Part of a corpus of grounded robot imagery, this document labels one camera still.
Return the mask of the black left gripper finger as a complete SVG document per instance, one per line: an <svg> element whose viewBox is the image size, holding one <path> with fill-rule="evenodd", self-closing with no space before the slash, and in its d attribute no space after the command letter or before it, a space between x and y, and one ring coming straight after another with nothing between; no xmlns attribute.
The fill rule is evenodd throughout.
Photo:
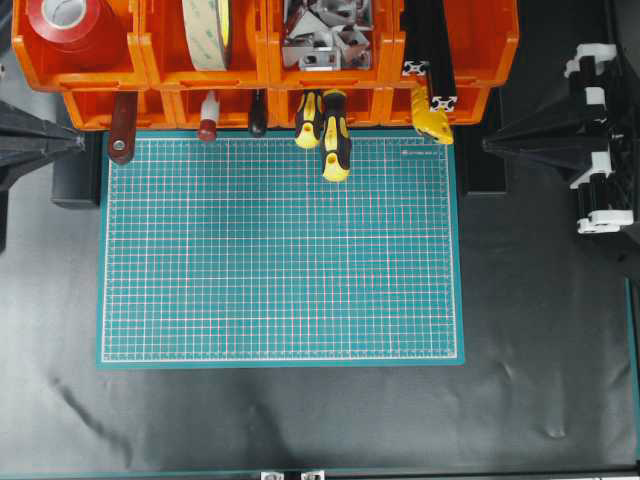
<svg viewBox="0 0 640 480"><path fill-rule="evenodd" d="M84 135L1 101L1 191L22 176L85 150Z"/></svg>

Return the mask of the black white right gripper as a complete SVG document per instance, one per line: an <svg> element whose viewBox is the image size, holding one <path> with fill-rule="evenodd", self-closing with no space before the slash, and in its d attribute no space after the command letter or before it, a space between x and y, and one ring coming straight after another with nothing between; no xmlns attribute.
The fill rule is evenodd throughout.
<svg viewBox="0 0 640 480"><path fill-rule="evenodd" d="M567 61L574 111L540 111L484 139L484 150L556 170L577 192L577 231L639 221L639 74L618 46L580 44Z"/></svg>

